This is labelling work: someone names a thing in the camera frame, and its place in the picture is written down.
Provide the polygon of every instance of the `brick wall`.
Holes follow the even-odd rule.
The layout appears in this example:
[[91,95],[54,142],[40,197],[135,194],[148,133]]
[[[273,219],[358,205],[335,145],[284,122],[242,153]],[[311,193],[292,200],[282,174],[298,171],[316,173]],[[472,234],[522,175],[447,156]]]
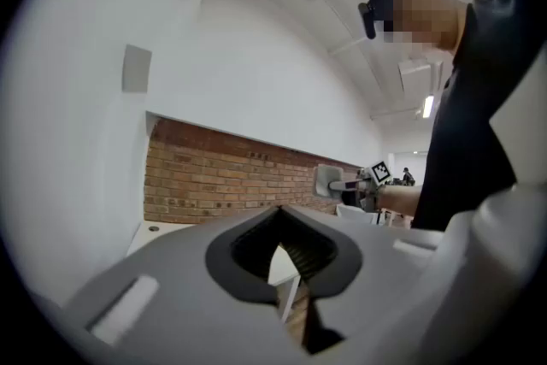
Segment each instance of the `brick wall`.
[[160,120],[150,139],[144,218],[200,223],[259,207],[297,204],[334,213],[311,193],[313,169],[358,167],[182,122]]

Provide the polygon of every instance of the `distant person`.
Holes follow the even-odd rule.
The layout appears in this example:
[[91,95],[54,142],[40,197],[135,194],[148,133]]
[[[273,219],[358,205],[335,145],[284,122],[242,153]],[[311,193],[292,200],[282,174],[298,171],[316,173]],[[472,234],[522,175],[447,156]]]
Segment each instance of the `distant person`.
[[416,180],[412,176],[412,174],[409,172],[409,168],[403,169],[403,183],[404,185],[414,185],[416,184]]

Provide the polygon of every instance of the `man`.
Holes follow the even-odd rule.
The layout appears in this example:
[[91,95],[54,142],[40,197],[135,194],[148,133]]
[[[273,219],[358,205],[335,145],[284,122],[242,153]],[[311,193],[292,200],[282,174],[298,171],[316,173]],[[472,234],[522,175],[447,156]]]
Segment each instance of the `man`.
[[543,43],[526,3],[370,0],[374,19],[384,21],[388,33],[454,56],[433,125],[424,184],[381,187],[379,208],[414,216],[412,227],[443,231],[454,214],[476,209],[515,183],[489,120]]
[[409,168],[403,169],[403,183],[404,185],[416,184],[416,180],[414,179],[412,174],[409,172]]

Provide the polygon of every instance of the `ceiling light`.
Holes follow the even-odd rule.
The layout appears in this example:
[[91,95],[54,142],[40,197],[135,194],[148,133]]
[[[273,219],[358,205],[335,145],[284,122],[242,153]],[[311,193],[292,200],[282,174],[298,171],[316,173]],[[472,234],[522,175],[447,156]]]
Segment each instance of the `ceiling light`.
[[424,102],[424,112],[421,115],[424,119],[427,119],[431,115],[431,110],[433,109],[433,99],[434,96],[426,97],[426,101]]

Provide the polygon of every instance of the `gray panel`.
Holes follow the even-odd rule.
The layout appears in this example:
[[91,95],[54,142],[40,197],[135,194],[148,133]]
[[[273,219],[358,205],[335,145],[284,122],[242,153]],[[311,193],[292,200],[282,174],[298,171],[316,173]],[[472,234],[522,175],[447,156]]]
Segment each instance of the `gray panel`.
[[[494,195],[476,212],[455,215],[445,233],[291,209],[343,233],[362,253],[353,282],[337,296],[315,301],[322,326],[345,337],[320,354],[308,355],[295,344],[274,306],[234,299],[205,266],[214,238],[266,209],[158,238],[80,291],[67,307],[70,321],[89,327],[147,274],[160,289],[116,354],[167,364],[446,362],[473,347],[511,304],[547,236],[544,186]],[[421,250],[408,250],[414,246]]]
[[128,44],[123,59],[121,89],[129,93],[146,93],[152,52]]

